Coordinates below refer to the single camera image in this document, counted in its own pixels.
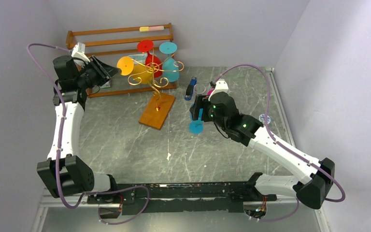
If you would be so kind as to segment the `clear wine glass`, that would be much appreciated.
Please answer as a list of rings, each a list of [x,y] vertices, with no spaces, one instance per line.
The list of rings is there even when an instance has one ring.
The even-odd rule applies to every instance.
[[[195,95],[205,95],[206,94],[206,87],[203,84],[195,84],[193,92]]]

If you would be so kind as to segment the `blue wine glass front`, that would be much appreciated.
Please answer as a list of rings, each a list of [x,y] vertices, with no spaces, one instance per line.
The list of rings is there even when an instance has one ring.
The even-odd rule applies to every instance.
[[[193,120],[192,114],[190,113],[191,122],[189,123],[188,129],[192,134],[200,134],[203,132],[202,113],[203,109],[200,109],[197,120]]]

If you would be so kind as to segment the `yellow wine glass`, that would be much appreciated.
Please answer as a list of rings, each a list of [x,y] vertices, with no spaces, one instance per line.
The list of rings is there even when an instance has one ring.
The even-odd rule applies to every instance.
[[[132,86],[150,84],[154,77],[146,65],[129,56],[120,58],[116,66],[121,71],[120,74],[125,76],[127,82]]]

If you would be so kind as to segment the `gold wire glass rack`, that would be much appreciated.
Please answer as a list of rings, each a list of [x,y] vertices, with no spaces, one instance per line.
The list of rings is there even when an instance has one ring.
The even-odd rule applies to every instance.
[[[142,77],[147,74],[149,77],[147,78],[147,84],[152,90],[152,97],[148,102],[147,106],[145,107],[142,115],[139,118],[139,123],[141,125],[145,125],[151,127],[156,130],[162,129],[162,126],[167,119],[169,112],[174,104],[175,97],[168,93],[164,93],[164,90],[169,89],[176,89],[178,87],[178,81],[170,82],[167,77],[162,75],[159,79],[155,78],[155,74],[158,71],[165,72],[162,68],[163,64],[167,63],[169,59],[174,58],[175,52],[169,51],[167,53],[168,57],[160,62],[157,63],[154,61],[155,58],[155,50],[152,49],[149,54],[152,57],[150,63],[140,63],[134,59],[132,61],[134,64],[138,64],[143,69],[140,72],[134,73],[132,72],[128,76],[128,83],[132,86],[139,85],[142,81]]]

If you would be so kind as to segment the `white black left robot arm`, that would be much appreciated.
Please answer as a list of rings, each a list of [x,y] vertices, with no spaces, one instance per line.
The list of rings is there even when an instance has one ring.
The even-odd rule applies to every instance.
[[[54,198],[84,192],[100,192],[107,203],[119,196],[115,180],[110,174],[97,175],[79,156],[80,124],[85,112],[88,88],[102,86],[120,74],[117,67],[103,63],[97,57],[74,58],[60,56],[53,60],[58,76],[53,103],[56,129],[46,161],[37,164],[37,173]]]

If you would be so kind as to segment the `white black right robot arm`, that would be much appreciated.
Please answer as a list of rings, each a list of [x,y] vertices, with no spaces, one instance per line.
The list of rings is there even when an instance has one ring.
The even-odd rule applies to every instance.
[[[327,200],[335,172],[331,159],[319,160],[307,155],[268,132],[261,121],[240,113],[234,99],[225,92],[212,96],[198,94],[189,111],[193,121],[214,123],[225,138],[267,155],[291,173],[290,176],[253,174],[246,183],[249,199],[283,195],[295,197],[312,209],[320,209]]]

